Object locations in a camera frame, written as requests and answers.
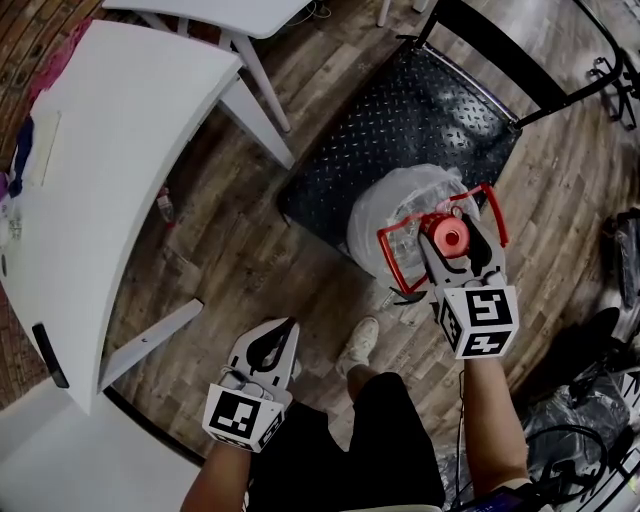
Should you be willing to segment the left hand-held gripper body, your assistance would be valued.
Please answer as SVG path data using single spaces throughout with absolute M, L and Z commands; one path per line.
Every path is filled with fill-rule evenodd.
M 218 442 L 259 453 L 283 424 L 293 397 L 288 390 L 294 365 L 260 377 L 225 365 L 209 387 L 202 428 Z

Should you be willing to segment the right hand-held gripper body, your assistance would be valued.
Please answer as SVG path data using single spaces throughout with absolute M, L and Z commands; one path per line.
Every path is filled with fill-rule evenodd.
M 500 357 L 519 329 L 516 290 L 503 270 L 473 277 L 432 270 L 435 318 L 457 359 Z

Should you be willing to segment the large water jug red handle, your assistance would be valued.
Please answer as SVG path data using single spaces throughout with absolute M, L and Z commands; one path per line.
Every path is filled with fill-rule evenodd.
M 355 262 L 401 304 L 434 299 L 418 235 L 424 232 L 454 268 L 470 269 L 466 213 L 500 242 L 509 241 L 493 187 L 467 188 L 460 172 L 425 164 L 398 168 L 355 202 L 347 227 L 347 246 Z

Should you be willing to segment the black platform trolley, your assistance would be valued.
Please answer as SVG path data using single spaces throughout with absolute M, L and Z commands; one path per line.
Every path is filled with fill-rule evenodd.
M 484 85 L 428 41 L 443 26 L 495 65 L 536 105 L 513 114 Z M 339 251 L 356 200 L 397 168 L 457 168 L 463 183 L 495 183 L 524 127 L 612 84 L 626 52 L 597 80 L 566 92 L 506 33 L 465 0 L 437 0 L 425 27 L 394 53 L 324 130 L 277 198 L 280 214 Z

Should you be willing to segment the person's right forearm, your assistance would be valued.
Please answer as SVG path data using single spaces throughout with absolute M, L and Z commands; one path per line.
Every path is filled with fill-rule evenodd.
M 464 362 L 466 456 L 476 496 L 528 477 L 528 448 L 503 366 L 497 358 Z

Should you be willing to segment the person's left forearm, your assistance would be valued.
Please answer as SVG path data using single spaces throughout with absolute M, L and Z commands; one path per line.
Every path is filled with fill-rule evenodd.
M 180 512 L 242 512 L 252 453 L 217 442 L 187 492 Z

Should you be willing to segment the person's right leg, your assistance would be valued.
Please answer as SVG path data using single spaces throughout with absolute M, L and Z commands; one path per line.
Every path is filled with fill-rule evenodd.
M 346 373 L 347 391 L 350 399 L 355 403 L 362 390 L 373 380 L 375 383 L 387 382 L 401 378 L 393 372 L 378 373 L 365 364 L 356 364 Z

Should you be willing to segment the person's black shorts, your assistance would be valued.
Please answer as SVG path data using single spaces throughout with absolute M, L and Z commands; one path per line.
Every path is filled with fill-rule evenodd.
M 432 442 L 404 382 L 390 372 L 358 394 L 347 450 L 330 434 L 326 413 L 296 403 L 253 455 L 250 480 L 247 512 L 438 512 L 445 503 Z

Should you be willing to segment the plastic-wrapped office chair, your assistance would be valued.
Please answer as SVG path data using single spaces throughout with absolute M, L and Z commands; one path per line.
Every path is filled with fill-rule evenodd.
M 531 479 L 556 512 L 640 512 L 640 372 L 590 375 L 520 413 Z
M 630 310 L 640 297 L 640 208 L 604 221 L 602 250 L 605 267 L 616 276 L 622 305 Z

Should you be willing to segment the red-capped plastic bottle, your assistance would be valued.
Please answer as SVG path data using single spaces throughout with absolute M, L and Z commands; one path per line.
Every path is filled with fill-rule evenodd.
M 169 189 L 166 185 L 159 190 L 156 196 L 156 205 L 166 225 L 172 227 L 175 224 L 175 212 Z

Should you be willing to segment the black chest-mounted phone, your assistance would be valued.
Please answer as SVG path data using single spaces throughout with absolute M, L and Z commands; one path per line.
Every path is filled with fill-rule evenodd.
M 527 499 L 515 489 L 500 487 L 450 512 L 517 512 L 526 502 Z

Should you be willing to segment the black smartphone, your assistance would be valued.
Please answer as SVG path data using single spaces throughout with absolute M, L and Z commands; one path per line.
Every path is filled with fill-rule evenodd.
M 42 323 L 34 324 L 32 333 L 53 382 L 58 388 L 68 389 L 69 382 L 58 362 L 44 325 Z

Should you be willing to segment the white folded towel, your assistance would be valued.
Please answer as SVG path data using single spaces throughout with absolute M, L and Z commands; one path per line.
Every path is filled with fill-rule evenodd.
M 33 143 L 23 174 L 23 179 L 29 186 L 42 187 L 44 184 L 61 117 L 61 112 L 57 110 L 45 110 L 32 116 Z

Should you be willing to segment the navy cloth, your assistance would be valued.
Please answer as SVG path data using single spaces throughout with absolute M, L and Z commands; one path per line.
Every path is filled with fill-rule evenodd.
M 23 173 L 33 147 L 33 140 L 34 121 L 28 115 L 16 137 L 15 158 L 13 161 L 14 177 L 8 185 L 8 193 L 11 198 L 19 196 L 22 192 Z

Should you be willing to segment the pink cloth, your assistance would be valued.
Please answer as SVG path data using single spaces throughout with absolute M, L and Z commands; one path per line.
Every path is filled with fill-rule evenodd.
M 62 74 L 93 20 L 83 20 L 69 34 L 63 44 L 48 58 L 44 68 L 31 82 L 29 100 L 33 103 L 41 92 L 48 90 Z

